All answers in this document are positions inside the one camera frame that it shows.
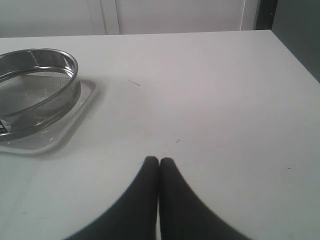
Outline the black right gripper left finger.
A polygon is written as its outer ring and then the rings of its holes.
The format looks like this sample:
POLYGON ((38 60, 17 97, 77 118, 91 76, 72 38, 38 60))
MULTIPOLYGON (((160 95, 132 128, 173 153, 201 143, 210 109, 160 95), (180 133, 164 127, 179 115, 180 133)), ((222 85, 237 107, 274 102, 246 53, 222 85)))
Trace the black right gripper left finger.
POLYGON ((69 240, 155 240, 160 165, 147 156, 121 197, 100 217, 69 240))

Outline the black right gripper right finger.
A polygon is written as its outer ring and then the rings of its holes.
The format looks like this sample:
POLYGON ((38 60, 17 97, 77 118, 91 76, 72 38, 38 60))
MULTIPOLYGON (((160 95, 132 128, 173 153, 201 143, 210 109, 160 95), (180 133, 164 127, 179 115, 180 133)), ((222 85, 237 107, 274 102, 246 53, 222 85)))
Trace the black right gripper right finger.
POLYGON ((160 161, 159 220, 163 240, 247 240, 194 193, 174 160, 160 161))

